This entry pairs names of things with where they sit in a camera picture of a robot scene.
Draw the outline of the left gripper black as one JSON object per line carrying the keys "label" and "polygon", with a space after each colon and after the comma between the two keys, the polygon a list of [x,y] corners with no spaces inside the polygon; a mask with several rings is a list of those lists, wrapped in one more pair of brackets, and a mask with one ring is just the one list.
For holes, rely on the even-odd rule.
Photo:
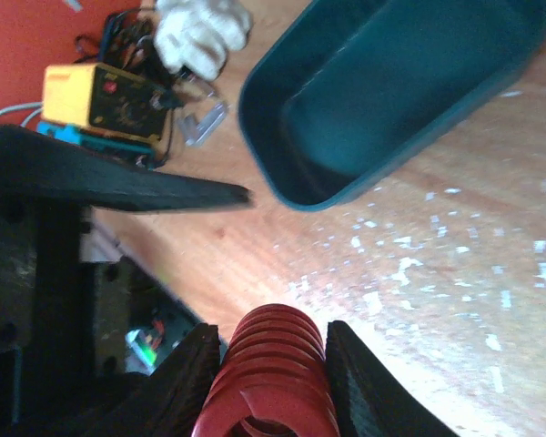
{"label": "left gripper black", "polygon": [[91,436],[144,378],[128,372],[124,255],[83,255],[78,206],[0,196],[0,436]]}

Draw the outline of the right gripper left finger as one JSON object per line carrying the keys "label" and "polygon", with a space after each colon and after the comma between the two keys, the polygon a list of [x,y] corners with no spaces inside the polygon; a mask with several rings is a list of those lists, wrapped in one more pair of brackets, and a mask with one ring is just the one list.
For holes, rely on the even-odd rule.
{"label": "right gripper left finger", "polygon": [[96,436],[189,436],[220,366],[215,325],[198,324],[125,401],[95,426]]}

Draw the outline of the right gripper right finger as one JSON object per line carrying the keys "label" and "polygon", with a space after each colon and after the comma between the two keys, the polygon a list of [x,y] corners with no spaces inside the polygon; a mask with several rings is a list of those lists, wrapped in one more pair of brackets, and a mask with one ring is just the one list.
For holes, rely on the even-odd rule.
{"label": "right gripper right finger", "polygon": [[342,436],[455,437],[344,321],[328,324],[326,373]]}

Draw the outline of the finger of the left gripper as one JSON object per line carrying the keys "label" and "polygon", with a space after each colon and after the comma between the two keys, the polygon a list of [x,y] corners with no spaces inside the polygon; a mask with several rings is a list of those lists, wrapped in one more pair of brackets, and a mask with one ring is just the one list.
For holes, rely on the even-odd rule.
{"label": "finger of the left gripper", "polygon": [[0,191],[142,213],[252,206],[242,186],[130,167],[15,125],[0,126]]}

